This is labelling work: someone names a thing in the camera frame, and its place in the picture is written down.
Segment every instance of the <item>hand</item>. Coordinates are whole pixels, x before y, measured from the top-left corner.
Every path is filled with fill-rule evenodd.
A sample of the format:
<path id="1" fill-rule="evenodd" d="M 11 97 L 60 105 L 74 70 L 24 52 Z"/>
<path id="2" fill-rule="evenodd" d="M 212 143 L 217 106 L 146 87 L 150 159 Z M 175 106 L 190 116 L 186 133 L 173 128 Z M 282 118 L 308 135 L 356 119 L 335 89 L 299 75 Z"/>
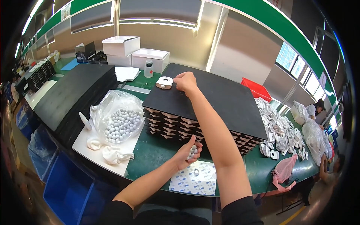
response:
<path id="1" fill-rule="evenodd" d="M 322 161 L 322 162 L 326 162 L 326 160 L 327 160 L 327 159 L 326 159 L 326 156 L 325 156 L 325 154 L 323 154 L 323 156 L 321 157 L 321 161 Z"/>
<path id="2" fill-rule="evenodd" d="M 190 148 L 196 145 L 198 148 L 198 153 L 194 155 L 194 158 L 186 160 L 189 156 Z M 195 135 L 192 135 L 190 141 L 184 144 L 177 153 L 170 159 L 173 163 L 177 165 L 178 170 L 183 170 L 197 160 L 200 157 L 200 153 L 202 151 L 202 144 L 200 142 L 195 141 Z"/>
<path id="3" fill-rule="evenodd" d="M 185 93 L 197 88 L 196 78 L 192 72 L 184 72 L 177 75 L 174 78 L 174 82 L 176 83 L 176 89 L 184 91 Z"/>

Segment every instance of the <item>green workbench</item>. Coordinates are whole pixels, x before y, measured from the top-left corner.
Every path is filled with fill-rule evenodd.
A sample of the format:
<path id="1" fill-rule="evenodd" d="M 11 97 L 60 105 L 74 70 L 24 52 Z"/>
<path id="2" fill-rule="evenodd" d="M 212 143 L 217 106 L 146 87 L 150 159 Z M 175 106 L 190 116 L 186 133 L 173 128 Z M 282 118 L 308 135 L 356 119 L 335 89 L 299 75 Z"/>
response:
<path id="1" fill-rule="evenodd" d="M 61 63 L 61 65 L 57 66 L 55 64 L 54 67 L 56 67 L 57 73 L 65 74 L 66 76 L 66 72 L 59 72 L 59 67 L 62 68 L 64 66 L 65 60 L 69 61 L 69 59 L 61 59 L 56 63 Z M 137 88 L 151 90 L 160 76 L 161 74 L 154 73 L 152 78 L 145 78 L 144 71 L 141 71 L 141 73 L 134 81 L 127 82 L 126 84 Z M 53 77 L 53 79 L 59 80 L 60 77 Z M 131 93 L 143 101 L 147 97 L 147 94 L 145 93 L 126 89 L 121 90 Z M 301 126 L 294 121 L 294 118 L 290 112 L 288 112 L 285 116 L 293 123 L 294 127 L 301 131 Z M 169 160 L 180 147 L 181 144 L 177 142 L 172 142 L 170 140 L 161 139 L 156 136 L 146 134 L 145 129 L 143 129 L 134 148 L 135 159 L 131 159 L 127 166 L 128 175 L 126 178 L 134 181 L 137 178 L 153 171 L 164 162 Z M 293 168 L 293 177 L 294 179 L 298 179 L 298 181 L 302 181 L 319 172 L 319 168 L 315 164 L 308 147 L 305 146 L 305 149 L 309 152 L 309 159 L 298 159 Z M 272 191 L 276 189 L 273 184 L 270 184 L 272 182 L 271 171 L 282 159 L 288 158 L 290 156 L 292 156 L 292 154 L 287 153 L 285 156 L 280 154 L 279 160 L 273 160 L 270 157 L 266 157 L 261 154 L 259 146 L 253 148 L 247 155 L 243 156 L 246 172 L 253 194 L 264 193 L 266 191 Z M 199 160 L 212 162 L 212 158 L 208 151 L 203 151 Z M 168 190 L 169 185 L 170 180 L 161 189 Z M 219 189 L 217 185 L 215 196 L 219 196 Z"/>

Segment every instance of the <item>pink mesh bag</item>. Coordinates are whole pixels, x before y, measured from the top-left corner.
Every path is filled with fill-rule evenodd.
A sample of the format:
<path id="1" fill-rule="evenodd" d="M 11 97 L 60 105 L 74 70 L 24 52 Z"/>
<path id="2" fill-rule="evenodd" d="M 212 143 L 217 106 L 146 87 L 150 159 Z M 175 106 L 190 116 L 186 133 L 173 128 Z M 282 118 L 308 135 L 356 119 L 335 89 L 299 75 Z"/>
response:
<path id="1" fill-rule="evenodd" d="M 273 170 L 273 184 L 278 188 L 278 191 L 285 192 L 290 190 L 296 182 L 294 181 L 292 184 L 284 188 L 280 184 L 284 183 L 292 173 L 292 168 L 294 167 L 296 162 L 296 155 L 281 160 Z"/>

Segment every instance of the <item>person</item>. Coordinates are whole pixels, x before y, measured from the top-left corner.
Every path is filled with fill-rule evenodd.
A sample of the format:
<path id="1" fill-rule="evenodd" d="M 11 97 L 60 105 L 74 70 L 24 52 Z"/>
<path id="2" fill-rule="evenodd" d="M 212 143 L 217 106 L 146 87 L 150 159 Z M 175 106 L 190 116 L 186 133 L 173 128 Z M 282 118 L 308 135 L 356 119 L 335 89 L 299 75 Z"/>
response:
<path id="1" fill-rule="evenodd" d="M 243 159 L 229 129 L 197 87 L 192 72 L 177 75 L 174 82 L 177 84 L 176 88 L 184 91 L 190 99 L 215 164 L 222 224 L 263 224 L 256 210 Z M 189 149 L 194 144 L 198 147 L 199 153 L 195 154 L 193 159 L 186 160 Z M 210 219 L 206 219 L 208 217 L 189 212 L 172 212 L 164 209 L 144 211 L 141 207 L 140 213 L 133 218 L 134 207 L 153 195 L 176 172 L 195 162 L 201 151 L 202 144 L 196 142 L 195 136 L 192 135 L 189 142 L 171 159 L 118 193 L 112 202 L 105 206 L 98 224 L 211 224 L 211 212 Z"/>
<path id="2" fill-rule="evenodd" d="M 316 116 L 321 113 L 323 110 L 326 111 L 324 106 L 324 101 L 322 99 L 319 99 L 318 102 L 308 105 L 305 107 L 307 110 L 307 113 L 309 114 L 309 118 L 315 120 Z M 322 125 L 319 125 L 321 130 L 324 130 L 324 127 Z"/>
<path id="3" fill-rule="evenodd" d="M 302 201 L 305 206 L 313 204 L 324 192 L 324 190 L 332 186 L 338 179 L 339 174 L 345 163 L 345 155 L 339 154 L 338 159 L 334 163 L 333 172 L 327 171 L 327 159 L 323 155 L 320 163 L 320 180 L 315 182 L 314 177 L 309 177 L 300 183 L 296 184 L 291 189 L 292 193 L 300 193 L 302 195 Z"/>
<path id="4" fill-rule="evenodd" d="M 15 84 L 19 80 L 18 75 L 13 75 L 13 82 L 11 83 L 11 94 L 13 95 L 14 101 L 17 103 L 19 100 L 19 93 L 16 91 Z"/>

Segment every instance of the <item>black sleeve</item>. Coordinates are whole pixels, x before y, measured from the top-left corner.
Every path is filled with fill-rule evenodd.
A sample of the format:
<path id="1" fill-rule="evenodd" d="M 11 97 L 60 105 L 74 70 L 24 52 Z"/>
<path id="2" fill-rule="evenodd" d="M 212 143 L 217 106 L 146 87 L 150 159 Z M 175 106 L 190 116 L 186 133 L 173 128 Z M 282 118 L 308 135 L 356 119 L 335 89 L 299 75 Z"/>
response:
<path id="1" fill-rule="evenodd" d="M 112 201 L 105 205 L 97 224 L 132 224 L 134 220 L 132 214 L 132 208 L 128 204 Z"/>
<path id="2" fill-rule="evenodd" d="M 252 196 L 238 199 L 226 205 L 222 212 L 223 225 L 264 224 L 261 221 Z"/>

